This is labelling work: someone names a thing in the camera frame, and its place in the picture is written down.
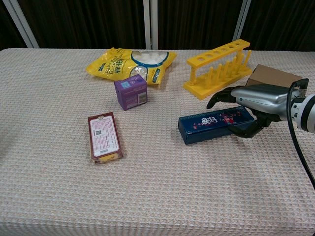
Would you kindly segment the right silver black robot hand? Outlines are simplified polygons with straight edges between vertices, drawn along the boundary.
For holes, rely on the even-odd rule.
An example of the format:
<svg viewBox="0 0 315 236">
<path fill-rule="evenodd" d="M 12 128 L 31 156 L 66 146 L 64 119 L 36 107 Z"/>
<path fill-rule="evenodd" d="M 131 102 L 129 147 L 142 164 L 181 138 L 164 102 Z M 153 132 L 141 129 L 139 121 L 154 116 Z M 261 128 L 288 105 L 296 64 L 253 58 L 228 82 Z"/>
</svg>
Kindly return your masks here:
<svg viewBox="0 0 315 236">
<path fill-rule="evenodd" d="M 227 87 L 211 97 L 207 109 L 218 102 L 237 103 L 250 109 L 256 120 L 243 130 L 235 125 L 228 129 L 238 137 L 252 138 L 272 122 L 287 120 L 287 93 L 286 87 L 268 84 Z"/>
</svg>

